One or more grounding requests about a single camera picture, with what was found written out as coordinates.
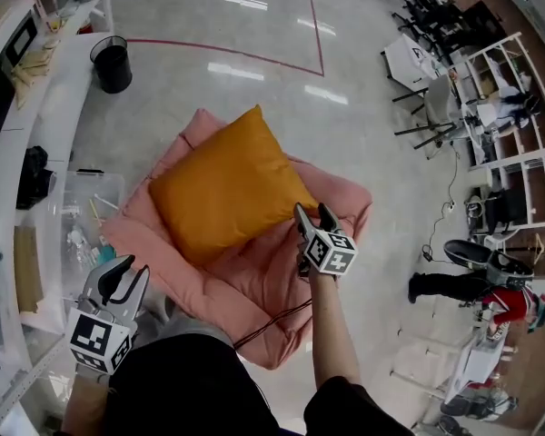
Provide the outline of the pink quilted floor seat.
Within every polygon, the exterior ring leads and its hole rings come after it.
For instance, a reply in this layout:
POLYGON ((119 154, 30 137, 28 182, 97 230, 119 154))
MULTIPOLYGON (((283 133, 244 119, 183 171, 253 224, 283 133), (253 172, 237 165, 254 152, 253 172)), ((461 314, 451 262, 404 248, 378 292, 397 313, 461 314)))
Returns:
POLYGON ((199 108, 152 171, 102 228, 120 255, 135 256, 134 268, 148 265, 151 283, 182 310, 222 329, 233 342, 259 331, 239 353, 267 370, 281 366, 312 329, 312 312, 304 308, 287 318, 281 312, 310 298, 308 284, 297 275, 300 235, 294 220, 274 226, 213 263, 196 267, 173 245, 148 184, 225 125, 199 108))

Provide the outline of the brown cardboard box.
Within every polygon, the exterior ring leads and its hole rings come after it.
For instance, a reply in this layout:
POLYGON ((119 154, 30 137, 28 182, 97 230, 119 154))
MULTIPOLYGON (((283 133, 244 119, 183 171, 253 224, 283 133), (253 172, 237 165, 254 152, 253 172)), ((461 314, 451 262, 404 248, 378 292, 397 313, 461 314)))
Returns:
POLYGON ((37 313, 38 303, 44 299, 44 294, 34 227, 15 227, 14 267, 19 312, 37 313))

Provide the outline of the person's black clothing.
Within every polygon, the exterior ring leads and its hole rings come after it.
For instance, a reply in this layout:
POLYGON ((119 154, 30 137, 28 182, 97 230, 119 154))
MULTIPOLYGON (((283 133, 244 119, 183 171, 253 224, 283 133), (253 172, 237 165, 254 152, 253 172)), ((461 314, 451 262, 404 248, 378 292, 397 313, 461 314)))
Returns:
MULTIPOLYGON (((129 352, 110 386, 103 436, 300 436, 275 420, 233 348, 207 335, 129 352)), ((343 377, 324 383, 303 417, 307 436, 413 436, 343 377)))

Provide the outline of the white table with black legs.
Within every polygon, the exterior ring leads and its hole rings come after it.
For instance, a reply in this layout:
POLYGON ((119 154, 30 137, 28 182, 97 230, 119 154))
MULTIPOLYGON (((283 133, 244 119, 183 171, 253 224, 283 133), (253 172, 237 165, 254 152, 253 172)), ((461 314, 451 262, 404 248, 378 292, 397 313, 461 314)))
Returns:
POLYGON ((381 55, 388 77, 412 92, 427 88, 431 80, 447 73, 441 62, 407 35, 400 35, 381 55))

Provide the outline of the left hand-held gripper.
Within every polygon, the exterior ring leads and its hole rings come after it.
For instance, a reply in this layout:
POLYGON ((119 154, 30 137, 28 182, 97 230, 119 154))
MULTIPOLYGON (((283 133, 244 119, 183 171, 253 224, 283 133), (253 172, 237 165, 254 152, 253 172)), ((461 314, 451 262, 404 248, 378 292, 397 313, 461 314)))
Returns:
POLYGON ((148 265, 131 270, 134 261, 134 255, 116 257, 87 276, 67 323, 67 343, 78 364, 113 375, 132 349, 150 278, 148 265))

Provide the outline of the pile of beige slats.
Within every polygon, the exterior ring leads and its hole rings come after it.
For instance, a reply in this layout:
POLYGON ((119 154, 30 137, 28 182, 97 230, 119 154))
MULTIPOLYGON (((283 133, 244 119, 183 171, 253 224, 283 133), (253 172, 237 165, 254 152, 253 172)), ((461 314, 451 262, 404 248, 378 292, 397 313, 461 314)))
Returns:
POLYGON ((35 79, 47 76, 57 45, 45 44, 38 50, 27 52, 10 72, 10 81, 15 89, 16 108, 20 110, 33 88, 35 79))

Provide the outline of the row of black office chairs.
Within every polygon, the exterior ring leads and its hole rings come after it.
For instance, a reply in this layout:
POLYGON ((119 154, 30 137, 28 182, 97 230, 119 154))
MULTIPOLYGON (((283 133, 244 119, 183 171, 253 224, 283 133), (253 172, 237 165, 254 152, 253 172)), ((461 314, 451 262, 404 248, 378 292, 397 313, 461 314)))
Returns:
POLYGON ((410 16, 391 14, 402 21, 398 30, 408 31, 416 42, 426 41, 428 49, 448 64, 462 48, 481 49, 507 37, 500 19, 482 1, 465 10, 454 0, 401 1, 410 16))

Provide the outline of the orange pillow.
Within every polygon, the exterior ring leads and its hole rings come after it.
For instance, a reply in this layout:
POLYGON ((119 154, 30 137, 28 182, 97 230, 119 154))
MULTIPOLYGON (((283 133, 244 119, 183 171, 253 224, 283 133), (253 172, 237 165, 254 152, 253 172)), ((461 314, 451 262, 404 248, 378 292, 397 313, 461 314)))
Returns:
POLYGON ((204 265, 292 219, 307 190, 256 105, 197 145, 149 184, 181 255, 204 265))

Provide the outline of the black swivel chair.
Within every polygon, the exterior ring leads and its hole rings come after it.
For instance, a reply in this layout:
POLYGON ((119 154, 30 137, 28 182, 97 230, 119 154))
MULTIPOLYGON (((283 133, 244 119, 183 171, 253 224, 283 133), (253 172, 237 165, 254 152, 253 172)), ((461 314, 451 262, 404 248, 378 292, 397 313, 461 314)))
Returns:
POLYGON ((500 250, 519 231, 511 225, 527 217, 526 197, 520 188, 491 191, 485 198, 474 194, 464 206, 469 241, 500 250))

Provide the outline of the white metal shelving unit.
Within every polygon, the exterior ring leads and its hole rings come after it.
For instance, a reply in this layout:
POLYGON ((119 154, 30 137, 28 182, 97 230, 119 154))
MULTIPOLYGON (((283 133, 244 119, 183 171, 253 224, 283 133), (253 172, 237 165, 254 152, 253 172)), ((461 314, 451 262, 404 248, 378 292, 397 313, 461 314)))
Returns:
POLYGON ((67 172, 78 121, 92 82, 90 53, 114 33, 111 0, 91 0, 63 9, 67 20, 56 34, 57 47, 47 76, 35 80, 18 110, 11 104, 0 133, 0 426, 9 414, 23 417, 20 398, 64 349, 64 328, 47 318, 43 300, 37 313, 19 312, 14 267, 16 226, 34 227, 45 297, 44 254, 49 200, 67 172), (16 209, 25 151, 41 146, 56 180, 33 208, 16 209))

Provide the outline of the black bag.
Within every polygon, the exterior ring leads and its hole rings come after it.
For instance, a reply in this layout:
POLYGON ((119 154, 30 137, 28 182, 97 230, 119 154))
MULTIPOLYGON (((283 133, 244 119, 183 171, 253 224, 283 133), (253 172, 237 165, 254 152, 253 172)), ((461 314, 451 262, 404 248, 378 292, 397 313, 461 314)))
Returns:
POLYGON ((16 196, 17 210, 31 209, 51 192, 56 177, 46 168, 47 162, 48 153, 43 147, 37 145, 25 151, 16 196))

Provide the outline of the person's grey trouser leg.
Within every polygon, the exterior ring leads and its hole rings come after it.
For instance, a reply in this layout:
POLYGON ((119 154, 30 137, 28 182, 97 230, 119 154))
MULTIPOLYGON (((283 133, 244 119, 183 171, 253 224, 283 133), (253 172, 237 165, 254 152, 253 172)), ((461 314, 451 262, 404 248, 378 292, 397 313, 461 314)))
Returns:
POLYGON ((164 294, 150 294, 144 297, 136 323, 135 348, 185 334, 209 336, 233 347, 232 340, 223 330, 189 316, 164 294))

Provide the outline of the person's left forearm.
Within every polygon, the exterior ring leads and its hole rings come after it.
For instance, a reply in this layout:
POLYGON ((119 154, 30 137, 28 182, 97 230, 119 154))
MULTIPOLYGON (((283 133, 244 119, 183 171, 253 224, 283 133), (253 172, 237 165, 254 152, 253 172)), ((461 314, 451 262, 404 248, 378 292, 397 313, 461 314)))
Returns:
POLYGON ((77 364, 71 395, 66 404, 62 433, 69 436, 102 436, 110 376, 77 364))

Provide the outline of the white side table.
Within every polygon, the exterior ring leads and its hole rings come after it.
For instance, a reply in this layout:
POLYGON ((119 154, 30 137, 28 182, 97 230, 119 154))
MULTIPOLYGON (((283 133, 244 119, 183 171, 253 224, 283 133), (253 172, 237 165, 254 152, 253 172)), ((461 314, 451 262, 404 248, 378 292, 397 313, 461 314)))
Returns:
POLYGON ((485 330, 476 329, 458 344, 450 344, 399 329, 399 338, 425 344, 428 351, 434 348, 440 352, 447 352, 455 356, 455 360, 450 377, 440 386, 420 383, 395 370, 390 371, 390 376, 443 403, 449 403, 469 384, 483 384, 490 378, 503 355, 507 334, 508 330, 505 330, 495 339, 489 339, 485 330))

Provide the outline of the grey wheeled chair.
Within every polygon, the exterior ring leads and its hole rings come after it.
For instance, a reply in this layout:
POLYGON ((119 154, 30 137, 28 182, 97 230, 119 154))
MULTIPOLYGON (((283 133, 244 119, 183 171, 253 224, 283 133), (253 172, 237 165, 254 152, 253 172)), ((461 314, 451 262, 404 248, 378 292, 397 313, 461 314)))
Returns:
POLYGON ((510 396, 502 388, 471 389, 455 396, 449 403, 442 403, 440 411, 449 417, 465 417, 476 421, 496 421, 503 414, 514 411, 519 399, 510 396))

